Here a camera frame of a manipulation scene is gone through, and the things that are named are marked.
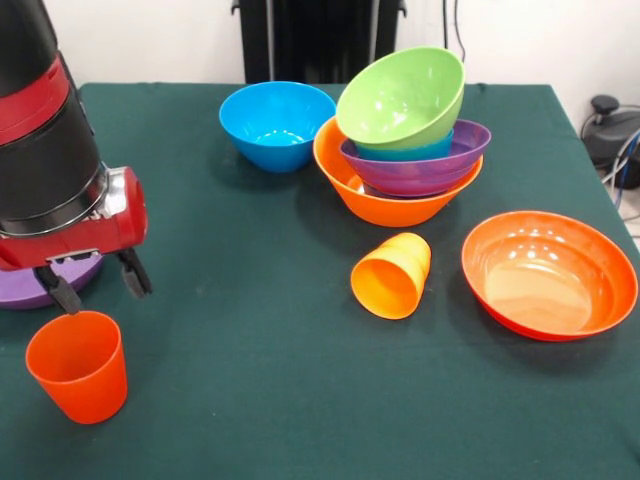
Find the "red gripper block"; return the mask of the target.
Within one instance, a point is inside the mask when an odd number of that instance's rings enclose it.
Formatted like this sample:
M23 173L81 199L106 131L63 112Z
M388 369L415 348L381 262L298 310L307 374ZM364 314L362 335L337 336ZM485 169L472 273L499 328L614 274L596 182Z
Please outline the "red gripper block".
M152 283L135 247L144 242L148 215L142 185L129 167L110 169L108 187L93 212L63 228L29 236L1 235L1 268L34 269L48 296L67 314L82 308L72 286L50 266L61 258L97 252L116 254L122 278L131 294L142 299L152 293Z

